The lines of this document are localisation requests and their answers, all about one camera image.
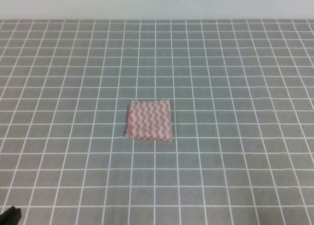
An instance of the white grid line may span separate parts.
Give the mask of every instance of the white grid line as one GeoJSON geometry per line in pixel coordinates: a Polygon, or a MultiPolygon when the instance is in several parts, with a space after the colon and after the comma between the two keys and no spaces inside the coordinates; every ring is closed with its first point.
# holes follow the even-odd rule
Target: white grid line
{"type": "MultiPolygon", "coordinates": [[[[118,84],[120,83],[121,65],[122,65],[122,59],[121,59],[121,62],[120,62],[118,84]]],[[[115,105],[115,112],[114,112],[114,120],[113,120],[113,122],[116,121],[117,106],[118,106],[118,101],[116,101],[116,105],[115,105]]],[[[112,129],[112,137],[111,138],[113,138],[113,137],[114,137],[114,127],[112,129]]],[[[111,141],[111,146],[110,146],[110,156],[109,156],[109,163],[108,163],[108,173],[107,173],[106,185],[108,185],[108,183],[109,183],[112,147],[113,147],[113,141],[111,141]]],[[[106,190],[105,190],[105,200],[104,200],[104,210],[103,210],[102,224],[104,223],[104,219],[105,219],[105,206],[106,206],[106,201],[107,201],[107,194],[108,194],[108,189],[106,188],[106,190]]]]}
{"type": "MultiPolygon", "coordinates": [[[[91,46],[91,43],[92,41],[90,41],[89,43],[89,48],[88,48],[88,52],[87,54],[89,54],[90,52],[90,46],[91,46]]],[[[85,74],[86,72],[86,67],[87,67],[87,62],[88,62],[88,59],[86,59],[86,64],[84,66],[84,72],[83,72],[83,75],[85,74]]],[[[82,85],[83,85],[83,79],[81,80],[81,84],[80,84],[80,87],[79,87],[79,91],[78,91],[78,95],[80,96],[80,93],[81,93],[81,90],[82,90],[82,85]]],[[[76,117],[76,114],[77,114],[77,110],[78,110],[78,106],[79,106],[79,101],[77,101],[77,105],[76,105],[76,108],[75,108],[75,112],[74,112],[74,117],[73,117],[73,122],[75,121],[75,117],[76,117]]],[[[95,122],[95,118],[96,118],[96,111],[95,111],[95,114],[94,114],[94,119],[93,119],[93,122],[95,122]]],[[[70,136],[72,135],[72,130],[73,130],[73,127],[74,127],[74,124],[72,124],[71,126],[71,130],[70,130],[70,136]]],[[[93,131],[94,131],[94,125],[92,126],[92,131],[91,131],[91,137],[90,137],[90,141],[89,141],[89,146],[88,146],[88,153],[90,151],[90,145],[91,145],[91,141],[92,141],[92,137],[93,137],[93,131]]],[[[88,159],[89,159],[89,154],[87,153],[87,158],[86,158],[86,164],[85,164],[85,169],[87,168],[87,165],[88,165],[88,159]]],[[[83,175],[83,182],[82,182],[82,185],[84,185],[85,183],[85,179],[86,179],[86,170],[84,171],[84,175],[83,175]]],[[[75,224],[77,225],[78,222],[79,222],[79,212],[80,212],[80,206],[81,206],[81,203],[82,203],[82,197],[83,197],[83,187],[80,191],[80,196],[79,196],[79,202],[78,202],[78,211],[77,211],[77,216],[76,216],[76,221],[75,221],[75,224]]]]}
{"type": "MultiPolygon", "coordinates": [[[[141,38],[141,23],[139,24],[139,39],[141,38]]],[[[139,65],[139,50],[137,53],[137,75],[136,75],[136,88],[135,88],[135,100],[137,100],[137,84],[138,84],[138,65],[139,65]]],[[[132,199],[132,181],[133,181],[133,162],[134,162],[134,142],[135,139],[132,139],[132,153],[131,153],[131,175],[130,175],[130,190],[129,190],[129,207],[128,207],[128,223],[130,225],[130,217],[131,217],[131,199],[132,199]]]]}
{"type": "MultiPolygon", "coordinates": [[[[170,43],[171,43],[171,54],[173,52],[173,40],[172,40],[172,33],[171,33],[171,39],[170,39],[170,43]]],[[[172,81],[173,83],[175,83],[175,78],[174,78],[174,66],[173,66],[173,58],[171,58],[171,63],[172,63],[172,81]]],[[[173,86],[173,96],[175,97],[175,87],[173,86]]],[[[173,109],[176,112],[176,102],[173,102],[173,109]]],[[[176,118],[176,114],[174,113],[174,122],[177,123],[177,118],[176,118]]],[[[179,175],[179,155],[178,155],[178,139],[177,139],[177,125],[175,124],[175,142],[176,142],[176,157],[177,157],[177,186],[178,186],[178,204],[179,204],[179,225],[182,225],[182,217],[181,217],[181,193],[180,193],[180,175],[179,175]]]]}
{"type": "MultiPolygon", "coordinates": [[[[189,48],[188,50],[188,61],[189,61],[189,66],[190,66],[190,75],[192,74],[192,68],[191,68],[191,60],[190,60],[190,51],[189,48]]],[[[195,119],[195,123],[197,123],[196,120],[196,112],[195,112],[195,99],[194,99],[194,89],[193,89],[193,79],[192,76],[190,76],[191,78],[191,86],[192,86],[192,99],[193,99],[193,109],[194,109],[194,119],[195,119]]],[[[205,224],[208,225],[208,218],[207,218],[207,211],[206,211],[206,202],[205,202],[205,192],[204,192],[204,180],[203,180],[203,172],[202,172],[202,162],[201,162],[201,155],[200,155],[200,146],[199,146],[199,140],[198,140],[198,130],[197,130],[197,125],[195,124],[195,132],[196,132],[196,138],[197,138],[197,149],[198,149],[198,158],[199,158],[199,165],[200,165],[200,175],[201,175],[201,185],[202,185],[202,194],[203,194],[203,206],[204,206],[204,216],[205,216],[205,224]]]]}

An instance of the red and white patterned cloth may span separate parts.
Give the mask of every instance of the red and white patterned cloth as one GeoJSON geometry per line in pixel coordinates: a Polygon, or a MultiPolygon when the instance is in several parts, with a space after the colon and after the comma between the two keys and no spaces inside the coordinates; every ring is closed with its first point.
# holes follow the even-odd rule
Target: red and white patterned cloth
{"type": "Polygon", "coordinates": [[[132,101],[128,111],[126,137],[171,141],[169,100],[132,101]]]}

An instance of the folded cloth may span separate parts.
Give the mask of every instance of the folded cloth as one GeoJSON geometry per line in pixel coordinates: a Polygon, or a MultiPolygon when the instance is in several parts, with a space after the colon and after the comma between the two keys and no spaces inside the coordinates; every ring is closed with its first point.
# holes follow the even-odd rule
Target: folded cloth
{"type": "Polygon", "coordinates": [[[169,100],[131,101],[126,137],[171,141],[169,100]]]}

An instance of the gray grid mat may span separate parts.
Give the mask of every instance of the gray grid mat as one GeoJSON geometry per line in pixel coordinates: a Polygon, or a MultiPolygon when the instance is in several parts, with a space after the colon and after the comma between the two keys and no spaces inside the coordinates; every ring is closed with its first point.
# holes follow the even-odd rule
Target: gray grid mat
{"type": "Polygon", "coordinates": [[[314,224],[314,21],[0,23],[21,224],[314,224]],[[171,100],[171,143],[123,137],[132,99],[171,100]]]}

